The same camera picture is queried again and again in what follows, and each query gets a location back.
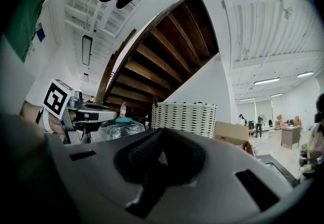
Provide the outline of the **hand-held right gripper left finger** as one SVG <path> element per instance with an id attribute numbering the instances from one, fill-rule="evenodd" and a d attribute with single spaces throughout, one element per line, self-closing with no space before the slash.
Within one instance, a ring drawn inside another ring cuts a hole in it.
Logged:
<path id="1" fill-rule="evenodd" d="M 157 129 L 118 150 L 114 157 L 114 166 L 125 181 L 146 184 L 163 150 L 159 141 L 161 133 L 162 130 Z"/>

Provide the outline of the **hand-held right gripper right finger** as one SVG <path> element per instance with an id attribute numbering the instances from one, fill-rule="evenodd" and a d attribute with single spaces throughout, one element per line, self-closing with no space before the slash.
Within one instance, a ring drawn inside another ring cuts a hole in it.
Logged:
<path id="1" fill-rule="evenodd" d="M 181 186 L 190 183 L 206 164 L 206 150 L 187 133 L 172 129 L 161 132 L 162 149 L 166 160 L 163 174 L 167 186 Z"/>

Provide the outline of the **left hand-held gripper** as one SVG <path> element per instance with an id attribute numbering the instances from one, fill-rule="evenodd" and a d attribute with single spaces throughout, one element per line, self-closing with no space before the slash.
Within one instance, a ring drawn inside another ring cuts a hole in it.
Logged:
<path id="1" fill-rule="evenodd" d="M 68 144 L 90 142 L 91 132 L 97 131 L 102 122 L 116 119 L 117 113 L 91 103 L 84 103 L 81 91 L 76 91 L 59 79 L 52 79 L 43 98 L 43 123 L 50 127 L 49 116 L 58 120 Z"/>

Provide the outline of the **person's left hand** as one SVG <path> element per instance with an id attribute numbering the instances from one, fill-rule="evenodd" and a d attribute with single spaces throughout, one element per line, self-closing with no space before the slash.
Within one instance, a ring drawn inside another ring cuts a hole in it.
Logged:
<path id="1" fill-rule="evenodd" d="M 58 118 L 56 118 L 51 113 L 48 114 L 48 124 L 53 133 L 56 133 L 58 135 L 64 134 L 64 129 L 59 121 Z"/>

